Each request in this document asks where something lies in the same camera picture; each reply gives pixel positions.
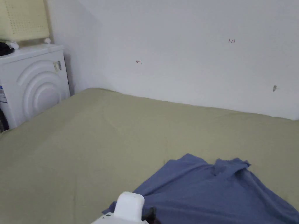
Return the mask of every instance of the black cloth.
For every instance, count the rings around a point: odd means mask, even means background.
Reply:
[[[10,48],[6,43],[0,42],[0,56],[8,55],[14,52],[15,49]]]

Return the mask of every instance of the white wall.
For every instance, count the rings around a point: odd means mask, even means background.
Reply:
[[[48,0],[48,7],[54,40],[67,48],[72,92],[102,87],[299,118],[298,0]]]

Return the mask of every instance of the green bedsheet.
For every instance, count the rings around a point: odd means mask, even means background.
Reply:
[[[298,121],[94,88],[0,135],[0,223],[91,223],[186,153],[247,159],[299,209]]]

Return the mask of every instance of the white device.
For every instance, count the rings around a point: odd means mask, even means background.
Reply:
[[[148,224],[141,220],[143,205],[142,195],[123,192],[117,199],[114,213],[102,215],[92,224]]]
[[[10,128],[70,96],[63,49],[40,44],[0,57],[0,108]]]

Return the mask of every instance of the white robot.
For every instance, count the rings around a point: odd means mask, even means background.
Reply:
[[[117,199],[114,213],[102,215],[92,224],[148,224],[141,219],[143,205],[142,195],[123,192]]]

